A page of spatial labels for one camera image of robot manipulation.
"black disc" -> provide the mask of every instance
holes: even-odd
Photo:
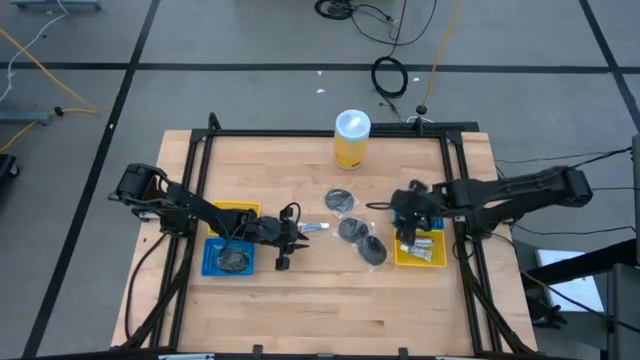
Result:
[[[346,218],[338,224],[338,234],[348,242],[355,242],[369,235],[369,227],[358,219]]]
[[[243,272],[249,267],[249,254],[242,250],[228,248],[218,256],[218,268],[230,273]]]
[[[324,203],[330,210],[344,214],[353,209],[355,199],[347,190],[331,189],[327,195],[325,195]]]
[[[387,248],[375,236],[367,236],[358,242],[360,255],[371,265],[378,266],[387,259]]]

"black metal frame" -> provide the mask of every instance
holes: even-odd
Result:
[[[458,161],[458,167],[462,178],[468,178],[467,162],[464,153],[464,145],[462,141],[462,132],[478,132],[479,127],[477,123],[465,122],[465,123],[415,123],[411,124],[374,124],[371,129],[372,138],[427,138],[437,139],[440,142],[440,148],[442,151],[442,161],[445,173],[446,181],[454,179],[453,166],[451,163],[451,155],[449,151],[449,145],[452,144]],[[184,168],[184,175],[182,183],[185,186],[189,186],[190,178],[193,173],[193,167],[195,163],[196,148],[200,141],[204,141],[205,148],[202,154],[200,173],[198,175],[198,183],[196,188],[196,194],[202,196],[204,192],[204,184],[207,176],[207,170],[211,158],[211,150],[213,144],[213,138],[218,136],[281,136],[281,137],[332,137],[334,132],[331,130],[223,130],[220,124],[215,119],[213,114],[209,117],[209,127],[207,129],[194,129],[189,142],[189,150],[187,152],[187,159]],[[197,227],[197,220],[194,220],[194,225]],[[454,226],[454,232],[456,236],[456,246],[458,252],[458,260],[462,266],[463,261],[467,261],[467,250],[464,244],[465,233],[464,229],[460,226]],[[186,247],[193,247],[195,244],[195,231],[193,235],[189,236],[186,241]],[[159,296],[161,297],[171,280],[171,274],[173,274],[177,248],[179,239],[172,238],[169,244],[169,252],[165,262],[164,273],[162,277],[162,285]],[[486,261],[484,257],[484,251],[482,248],[482,242],[474,243],[475,259],[477,272],[480,279],[480,284],[491,300],[491,287],[489,284],[489,274],[487,272]],[[193,252],[185,250],[185,253],[193,255]],[[190,267],[191,258],[187,259]],[[187,292],[188,280],[183,284],[177,293],[177,301],[175,305],[174,318],[171,325],[171,333],[169,340],[169,347],[177,349],[178,340],[180,336],[180,328],[182,324],[182,316],[184,314],[185,298]],[[469,321],[469,331],[471,333],[472,348],[475,355],[483,353],[482,339],[480,336],[480,326],[477,318],[477,311],[475,306],[474,295],[467,286],[464,287],[465,305],[467,311],[467,317]],[[500,335],[493,320],[487,315],[487,324],[489,327],[489,335],[491,340],[491,349],[495,353],[502,352],[502,343]],[[162,321],[154,327],[151,333],[150,347],[157,347],[159,345],[160,333],[162,331]],[[234,354],[234,356],[242,356],[246,354]],[[299,355],[302,358],[306,358],[306,355]]]

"wooden table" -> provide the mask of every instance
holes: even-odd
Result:
[[[174,181],[182,178],[189,136],[190,131],[165,133],[157,164]],[[463,133],[463,139],[470,177],[495,179],[487,134]],[[197,162],[194,169],[199,169]],[[216,137],[206,200],[260,202],[263,214],[271,215],[295,200],[302,205],[303,221],[329,222],[331,230],[310,233],[311,248],[293,254],[288,271],[274,270],[275,249],[256,246],[252,276],[212,278],[200,275],[208,229],[201,222],[179,350],[249,353],[254,344],[262,344],[267,353],[393,355],[399,347],[407,347],[412,355],[472,355],[459,265],[451,254],[450,220],[446,222],[447,268],[399,267],[393,260],[390,214],[364,206],[365,202],[388,200],[395,189],[406,188],[412,179],[426,184],[445,180],[437,140],[370,139],[366,161],[349,172],[333,163],[332,138]],[[347,242],[332,234],[337,218],[322,197],[337,186],[359,198],[353,214],[375,222],[377,235],[387,247],[386,263],[375,271]],[[141,225],[132,270],[159,237],[158,228],[157,221]],[[506,227],[496,232],[510,235]],[[165,241],[138,274],[132,330],[157,300],[167,247]],[[524,343],[535,349],[513,248],[492,238],[484,242],[484,249],[496,307]],[[124,300],[114,345],[125,341]],[[484,348],[489,349],[486,317],[476,304]],[[173,306],[169,309],[161,344],[168,343]]]

